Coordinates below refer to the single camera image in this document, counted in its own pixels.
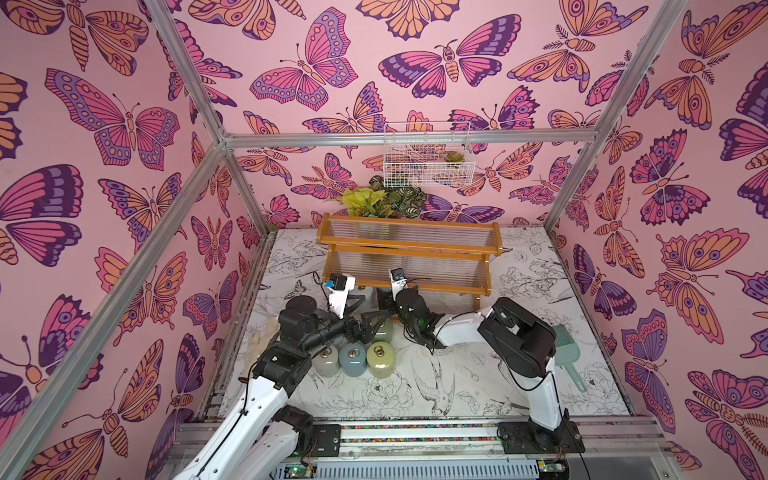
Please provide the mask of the blue canister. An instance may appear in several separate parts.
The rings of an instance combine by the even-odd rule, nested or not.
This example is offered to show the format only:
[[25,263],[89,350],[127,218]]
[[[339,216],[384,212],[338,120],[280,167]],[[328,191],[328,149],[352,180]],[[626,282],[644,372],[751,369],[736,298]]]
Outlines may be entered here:
[[367,349],[359,342],[344,345],[339,350],[339,364],[349,377],[359,377],[367,370]]

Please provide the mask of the yellow-green canister bottom shelf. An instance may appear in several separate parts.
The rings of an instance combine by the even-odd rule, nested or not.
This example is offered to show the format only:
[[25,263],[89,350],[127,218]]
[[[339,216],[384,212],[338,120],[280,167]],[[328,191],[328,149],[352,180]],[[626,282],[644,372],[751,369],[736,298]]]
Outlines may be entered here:
[[370,373],[375,378],[386,379],[394,372],[396,352],[390,343],[377,341],[368,347],[366,361]]

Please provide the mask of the white canister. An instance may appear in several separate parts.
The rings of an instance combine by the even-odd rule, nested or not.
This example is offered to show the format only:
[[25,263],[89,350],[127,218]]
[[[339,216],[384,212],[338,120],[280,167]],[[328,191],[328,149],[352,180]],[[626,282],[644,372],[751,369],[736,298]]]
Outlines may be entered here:
[[341,370],[338,349],[331,345],[319,350],[312,358],[312,365],[320,377],[330,378],[337,375]]

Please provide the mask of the green canister shelf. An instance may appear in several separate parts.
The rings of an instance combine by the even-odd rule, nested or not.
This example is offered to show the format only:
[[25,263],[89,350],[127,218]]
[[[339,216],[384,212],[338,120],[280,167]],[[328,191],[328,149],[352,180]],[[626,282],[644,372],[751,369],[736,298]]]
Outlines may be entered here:
[[374,341],[391,343],[394,335],[394,326],[391,318],[387,318],[379,327],[374,336]]

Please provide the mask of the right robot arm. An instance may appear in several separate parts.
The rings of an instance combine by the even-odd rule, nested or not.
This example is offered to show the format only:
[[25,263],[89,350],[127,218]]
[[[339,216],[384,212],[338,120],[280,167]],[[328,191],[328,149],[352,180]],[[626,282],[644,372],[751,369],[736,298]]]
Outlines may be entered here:
[[453,316],[433,312],[415,288],[393,289],[391,297],[390,310],[409,341],[431,353],[456,345],[485,344],[499,358],[528,401],[524,423],[506,422],[497,428],[507,453],[585,452],[578,426],[560,401],[554,327],[508,297],[498,298],[485,310]]

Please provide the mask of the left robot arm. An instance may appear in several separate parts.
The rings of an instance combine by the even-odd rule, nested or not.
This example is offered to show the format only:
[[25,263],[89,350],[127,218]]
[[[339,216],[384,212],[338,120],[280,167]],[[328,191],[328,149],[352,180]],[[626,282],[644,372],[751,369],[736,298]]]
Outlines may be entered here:
[[313,417],[288,404],[314,355],[344,337],[368,343],[387,310],[344,315],[318,308],[306,295],[289,300],[279,330],[249,367],[240,399],[178,479],[267,479],[293,453],[311,448]]

